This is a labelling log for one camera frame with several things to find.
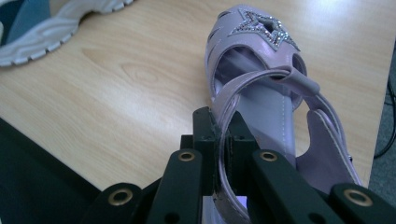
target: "sneaker sole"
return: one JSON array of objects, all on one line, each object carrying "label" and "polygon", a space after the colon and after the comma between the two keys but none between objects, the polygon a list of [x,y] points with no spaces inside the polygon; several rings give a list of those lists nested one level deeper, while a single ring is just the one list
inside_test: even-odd
[{"label": "sneaker sole", "polygon": [[0,48],[0,67],[28,63],[43,57],[67,42],[89,12],[102,14],[123,9],[134,0],[72,0],[53,17],[30,29],[16,41]]}]

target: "screw hole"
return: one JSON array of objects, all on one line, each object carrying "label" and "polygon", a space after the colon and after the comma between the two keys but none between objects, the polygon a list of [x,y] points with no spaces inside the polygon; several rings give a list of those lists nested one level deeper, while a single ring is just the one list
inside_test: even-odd
[{"label": "screw hole", "polygon": [[178,155],[178,159],[181,161],[192,161],[194,158],[195,155],[191,152],[182,152]]},{"label": "screw hole", "polygon": [[165,216],[165,223],[166,224],[176,224],[180,220],[180,217],[176,213],[168,213]]},{"label": "screw hole", "polygon": [[120,206],[131,201],[133,194],[130,189],[117,189],[108,196],[108,203]]},{"label": "screw hole", "polygon": [[363,207],[369,207],[373,205],[373,200],[367,194],[358,191],[356,189],[346,189],[344,190],[344,196],[351,202],[363,206]]},{"label": "screw hole", "polygon": [[265,161],[276,161],[277,160],[277,155],[272,153],[272,152],[262,152],[260,154],[262,159]]},{"label": "screw hole", "polygon": [[326,219],[318,213],[311,213],[308,215],[309,219],[315,224],[325,224]]}]

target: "shoe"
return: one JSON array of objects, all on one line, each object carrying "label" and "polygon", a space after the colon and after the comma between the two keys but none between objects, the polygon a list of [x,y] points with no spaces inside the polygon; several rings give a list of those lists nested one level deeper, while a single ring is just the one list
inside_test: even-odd
[{"label": "shoe", "polygon": [[88,12],[110,13],[133,0],[0,0],[0,67],[59,48]]},{"label": "shoe", "polygon": [[[306,76],[300,50],[278,19],[245,5],[220,13],[207,39],[205,71],[221,133],[221,187],[214,202],[227,223],[250,222],[246,205],[228,183],[224,161],[225,134],[236,110],[260,148],[281,153],[312,187],[329,193],[337,183],[361,183],[339,118],[319,85]],[[311,143],[296,158],[292,113],[302,100],[310,108]]]}]

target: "black cable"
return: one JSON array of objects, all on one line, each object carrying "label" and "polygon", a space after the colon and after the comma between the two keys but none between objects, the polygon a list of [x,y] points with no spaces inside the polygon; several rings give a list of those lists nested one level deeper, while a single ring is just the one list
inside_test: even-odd
[{"label": "black cable", "polygon": [[390,83],[390,78],[388,78],[388,92],[391,100],[391,105],[393,109],[393,130],[392,130],[392,136],[388,140],[387,145],[381,149],[378,153],[374,154],[374,159],[378,159],[382,157],[385,153],[387,153],[390,148],[392,147],[393,143],[395,142],[396,139],[396,95],[393,90],[392,84]]}]

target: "children's sandal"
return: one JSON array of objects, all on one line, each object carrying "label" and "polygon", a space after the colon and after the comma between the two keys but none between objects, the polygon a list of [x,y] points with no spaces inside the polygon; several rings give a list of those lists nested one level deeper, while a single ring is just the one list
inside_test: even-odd
[{"label": "children's sandal", "polygon": [[[246,205],[235,197],[224,166],[225,134],[235,111],[241,113],[260,148],[281,153],[313,188],[329,193],[334,184],[361,183],[347,153],[341,122],[319,85],[306,76],[299,51],[279,20],[245,5],[220,13],[208,37],[205,70],[211,112],[221,130],[221,187],[213,197],[227,223],[250,223]],[[310,109],[311,140],[305,154],[296,158],[292,112],[302,100]],[[210,209],[210,202],[205,201],[205,206]]]}]

